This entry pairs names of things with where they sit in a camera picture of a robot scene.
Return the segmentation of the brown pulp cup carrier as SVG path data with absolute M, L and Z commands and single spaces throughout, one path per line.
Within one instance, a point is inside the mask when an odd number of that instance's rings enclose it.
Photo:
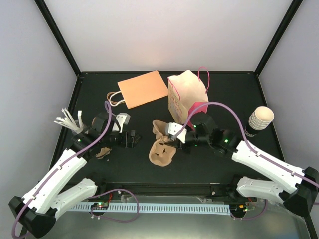
M 154 120 L 152 124 L 152 132 L 155 135 L 156 140 L 150 149 L 149 160 L 156 166 L 166 167 L 172 163 L 176 149 L 165 144 L 171 142 L 169 137 L 165 134 L 167 123 L 160 120 Z

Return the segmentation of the brown pulp cup carriers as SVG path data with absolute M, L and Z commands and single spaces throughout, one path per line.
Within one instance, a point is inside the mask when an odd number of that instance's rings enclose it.
M 109 155 L 111 151 L 112 150 L 110 148 L 107 148 L 107 147 L 101 148 L 100 152 L 98 154 L 96 154 L 96 158 L 97 159 L 102 159 L 106 155 Z

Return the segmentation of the cream cakes paper bag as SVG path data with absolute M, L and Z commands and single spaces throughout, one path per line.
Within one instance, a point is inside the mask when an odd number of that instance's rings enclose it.
M 208 102 L 210 74 L 202 80 L 200 71 L 197 74 L 186 70 L 179 75 L 169 76 L 168 79 L 168 109 L 174 121 L 186 123 L 189 114 L 202 103 Z

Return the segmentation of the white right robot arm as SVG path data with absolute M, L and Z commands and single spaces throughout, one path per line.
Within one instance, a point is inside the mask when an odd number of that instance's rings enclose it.
M 190 153 L 192 147 L 207 146 L 220 156 L 229 156 L 267 177 L 267 180 L 246 176 L 235 179 L 227 187 L 227 196 L 233 201 L 240 198 L 261 198 L 282 204 L 291 213 L 307 217 L 319 193 L 319 173 L 312 167 L 301 169 L 287 164 L 262 151 L 249 142 L 240 140 L 230 130 L 218 128 L 213 118 L 204 112 L 191 117 L 193 130 L 177 123 L 168 123 L 165 134 L 172 140 L 169 145 Z

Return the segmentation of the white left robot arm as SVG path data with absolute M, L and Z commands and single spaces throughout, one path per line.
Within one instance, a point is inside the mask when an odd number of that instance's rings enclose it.
M 105 156 L 104 149 L 114 146 L 132 148 L 139 140 L 135 131 L 126 131 L 124 126 L 130 121 L 130 115 L 119 113 L 98 114 L 91 126 L 82 123 L 81 111 L 78 120 L 72 117 L 57 117 L 56 122 L 72 130 L 71 146 L 65 149 L 48 173 L 22 197 L 14 196 L 9 208 L 15 216 L 11 235 L 14 239 L 18 223 L 27 229 L 28 235 L 41 238 L 54 226 L 56 221 L 69 209 L 85 199 L 101 199 L 107 193 L 104 179 L 90 173 L 75 186 L 63 188 L 69 180 L 82 169 L 89 160 Z

